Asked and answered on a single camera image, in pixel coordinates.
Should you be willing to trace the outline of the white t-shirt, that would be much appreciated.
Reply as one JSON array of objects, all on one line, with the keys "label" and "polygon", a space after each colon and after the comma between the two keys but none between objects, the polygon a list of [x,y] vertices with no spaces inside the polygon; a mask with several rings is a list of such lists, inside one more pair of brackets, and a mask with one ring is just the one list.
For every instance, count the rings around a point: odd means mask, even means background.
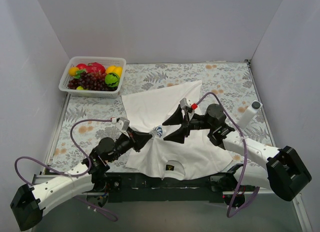
[{"label": "white t-shirt", "polygon": [[229,152],[211,143],[208,129],[187,136],[180,123],[180,101],[198,102],[201,86],[198,80],[122,96],[130,126],[153,135],[140,152],[131,150],[127,168],[153,178],[192,180],[219,173],[231,163]]}]

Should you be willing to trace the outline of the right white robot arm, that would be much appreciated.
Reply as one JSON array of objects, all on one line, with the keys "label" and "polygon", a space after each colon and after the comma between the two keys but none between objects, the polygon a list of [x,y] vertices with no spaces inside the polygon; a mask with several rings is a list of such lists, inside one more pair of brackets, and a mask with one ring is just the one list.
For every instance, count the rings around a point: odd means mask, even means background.
[{"label": "right white robot arm", "polygon": [[244,164],[236,164],[213,179],[211,184],[216,189],[237,191],[243,186],[261,187],[272,190],[285,201],[291,201],[312,180],[294,148],[286,146],[281,149],[244,138],[225,122],[227,116],[218,104],[210,104],[204,115],[196,114],[196,107],[196,104],[178,106],[173,115],[163,122],[164,126],[179,126],[164,137],[165,141],[182,144],[192,130],[209,130],[207,136],[213,145],[247,156],[261,167],[256,171],[246,169],[242,173]]}]

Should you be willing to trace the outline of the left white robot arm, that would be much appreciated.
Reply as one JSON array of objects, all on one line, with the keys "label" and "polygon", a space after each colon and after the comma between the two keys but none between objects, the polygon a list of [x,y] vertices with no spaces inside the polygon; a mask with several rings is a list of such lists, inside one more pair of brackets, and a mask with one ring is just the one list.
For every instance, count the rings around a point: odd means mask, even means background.
[{"label": "left white robot arm", "polygon": [[140,151],[152,138],[150,133],[129,128],[116,140],[101,139],[87,158],[63,175],[42,184],[20,186],[10,204],[19,229],[33,228],[49,211],[77,195],[91,190],[103,191],[109,163],[130,149]]}]

